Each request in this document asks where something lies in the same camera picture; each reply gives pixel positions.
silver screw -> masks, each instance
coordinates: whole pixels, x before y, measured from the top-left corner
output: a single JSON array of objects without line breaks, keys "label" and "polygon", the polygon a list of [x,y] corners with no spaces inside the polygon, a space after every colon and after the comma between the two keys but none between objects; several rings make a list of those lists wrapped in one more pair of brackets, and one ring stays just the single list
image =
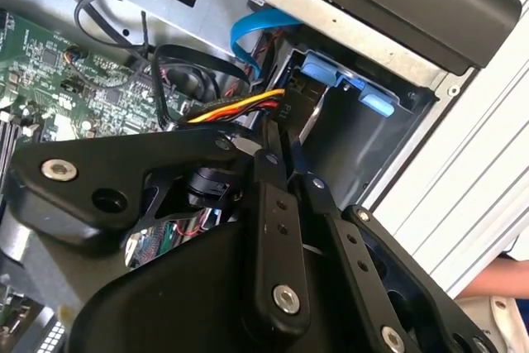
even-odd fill
[{"label": "silver screw", "polygon": [[215,143],[222,150],[230,150],[231,149],[230,144],[228,144],[225,140],[216,140]]},{"label": "silver screw", "polygon": [[321,179],[315,178],[315,179],[312,180],[312,183],[314,185],[316,185],[316,187],[319,188],[319,189],[325,188],[325,184],[323,183],[323,181]]},{"label": "silver screw", "polygon": [[296,314],[299,312],[298,295],[288,285],[278,285],[272,292],[274,302],[283,312],[287,314]]},{"label": "silver screw", "polygon": [[266,159],[273,165],[276,165],[278,163],[278,160],[275,158],[274,155],[266,155]]},{"label": "silver screw", "polygon": [[476,346],[478,347],[481,353],[490,353],[490,350],[488,349],[488,347],[483,343],[483,341],[481,341],[476,336],[474,337],[474,343],[476,344]]},{"label": "silver screw", "polygon": [[449,97],[457,97],[460,95],[461,89],[459,86],[452,86],[448,89],[448,95]]},{"label": "silver screw", "polygon": [[393,353],[404,353],[406,351],[403,339],[391,327],[382,327],[382,338]]},{"label": "silver screw", "polygon": [[369,215],[364,210],[357,210],[356,215],[358,215],[361,221],[367,222],[369,220]]},{"label": "silver screw", "polygon": [[49,179],[68,182],[77,177],[77,169],[69,161],[52,159],[45,161],[41,166],[41,173]]}]

black bracket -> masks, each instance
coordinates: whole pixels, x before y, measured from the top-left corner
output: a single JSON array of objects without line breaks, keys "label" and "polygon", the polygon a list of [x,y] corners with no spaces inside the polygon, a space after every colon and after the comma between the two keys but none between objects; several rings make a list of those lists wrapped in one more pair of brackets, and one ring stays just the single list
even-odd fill
[{"label": "black bracket", "polygon": [[4,193],[19,222],[103,254],[118,249],[145,211],[145,181],[154,170],[170,181],[203,166],[229,167],[238,153],[205,128],[30,145],[12,157]]}]

metal panel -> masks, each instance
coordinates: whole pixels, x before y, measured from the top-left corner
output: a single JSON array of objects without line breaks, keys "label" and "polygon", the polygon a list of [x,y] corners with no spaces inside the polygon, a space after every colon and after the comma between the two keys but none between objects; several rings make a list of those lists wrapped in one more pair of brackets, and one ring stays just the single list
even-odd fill
[{"label": "metal panel", "polygon": [[[177,0],[126,1],[228,55],[232,55],[231,27],[251,13],[248,0],[197,0],[194,7]],[[246,50],[251,50],[258,37],[258,34],[250,34],[242,38],[240,43]]]},{"label": "metal panel", "polygon": [[529,13],[375,211],[451,296],[529,224]]},{"label": "metal panel", "polygon": [[265,0],[410,82],[430,87],[440,69],[324,0]]}]

wire bundle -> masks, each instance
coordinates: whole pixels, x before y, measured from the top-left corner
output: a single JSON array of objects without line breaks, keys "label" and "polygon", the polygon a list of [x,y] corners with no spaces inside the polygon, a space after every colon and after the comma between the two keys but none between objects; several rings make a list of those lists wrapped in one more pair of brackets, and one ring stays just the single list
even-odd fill
[{"label": "wire bundle", "polygon": [[201,116],[191,119],[189,122],[213,122],[217,120],[226,120],[226,117],[237,119],[238,117],[255,110],[273,109],[279,105],[279,99],[282,95],[284,95],[284,90],[281,88],[271,90],[266,93],[243,99],[231,105],[220,107],[211,112],[204,113]]}]

white surface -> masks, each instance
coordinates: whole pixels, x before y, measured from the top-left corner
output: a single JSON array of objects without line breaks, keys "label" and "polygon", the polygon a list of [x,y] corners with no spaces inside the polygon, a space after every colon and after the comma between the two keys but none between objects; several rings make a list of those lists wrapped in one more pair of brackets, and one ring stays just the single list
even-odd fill
[{"label": "white surface", "polygon": [[529,223],[529,13],[375,211],[451,296]]}]

